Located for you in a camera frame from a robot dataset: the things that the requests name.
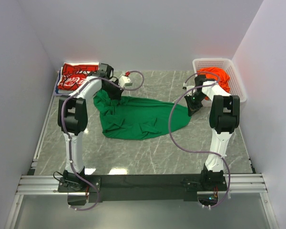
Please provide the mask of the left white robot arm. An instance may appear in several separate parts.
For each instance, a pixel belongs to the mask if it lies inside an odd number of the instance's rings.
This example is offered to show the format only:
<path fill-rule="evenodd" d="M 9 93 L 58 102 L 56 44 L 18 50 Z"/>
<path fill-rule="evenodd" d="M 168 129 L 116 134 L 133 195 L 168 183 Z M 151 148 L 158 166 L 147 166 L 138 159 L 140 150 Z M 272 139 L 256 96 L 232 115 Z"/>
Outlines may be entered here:
<path fill-rule="evenodd" d="M 66 144 L 66 166 L 61 184 L 76 192 L 88 186 L 85 180 L 82 158 L 83 132 L 88 124 L 87 100 L 92 99 L 102 88 L 118 91 L 118 80 L 109 83 L 114 69 L 105 63 L 98 70 L 88 74 L 84 82 L 69 95 L 59 98 L 58 126 L 63 131 Z"/>

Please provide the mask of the green t-shirt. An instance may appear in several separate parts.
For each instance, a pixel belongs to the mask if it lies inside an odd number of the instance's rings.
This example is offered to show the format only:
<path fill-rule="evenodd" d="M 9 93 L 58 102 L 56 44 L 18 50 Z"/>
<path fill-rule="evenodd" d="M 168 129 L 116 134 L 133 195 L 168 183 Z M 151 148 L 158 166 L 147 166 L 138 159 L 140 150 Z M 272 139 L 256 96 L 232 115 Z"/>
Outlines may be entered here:
<path fill-rule="evenodd" d="M 131 96 L 112 100 L 104 90 L 96 94 L 93 103 L 107 138 L 145 140 L 169 133 L 168 122 L 174 103 Z"/>

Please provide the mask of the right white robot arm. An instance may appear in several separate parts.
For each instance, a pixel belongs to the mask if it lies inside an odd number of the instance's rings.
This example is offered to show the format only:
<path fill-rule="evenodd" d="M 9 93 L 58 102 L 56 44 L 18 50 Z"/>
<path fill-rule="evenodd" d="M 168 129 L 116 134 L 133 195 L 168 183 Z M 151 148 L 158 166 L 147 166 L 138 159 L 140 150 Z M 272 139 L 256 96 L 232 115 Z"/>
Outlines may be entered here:
<path fill-rule="evenodd" d="M 223 159 L 226 157 L 228 142 L 239 126 L 240 98 L 226 92 L 215 79 L 208 79 L 204 74 L 195 77 L 194 81 L 194 86 L 188 86 L 186 82 L 183 84 L 183 89 L 187 91 L 184 98 L 188 115 L 198 112 L 205 98 L 212 102 L 209 114 L 211 153 L 201 171 L 200 186 L 204 190 L 213 190 L 225 185 Z"/>

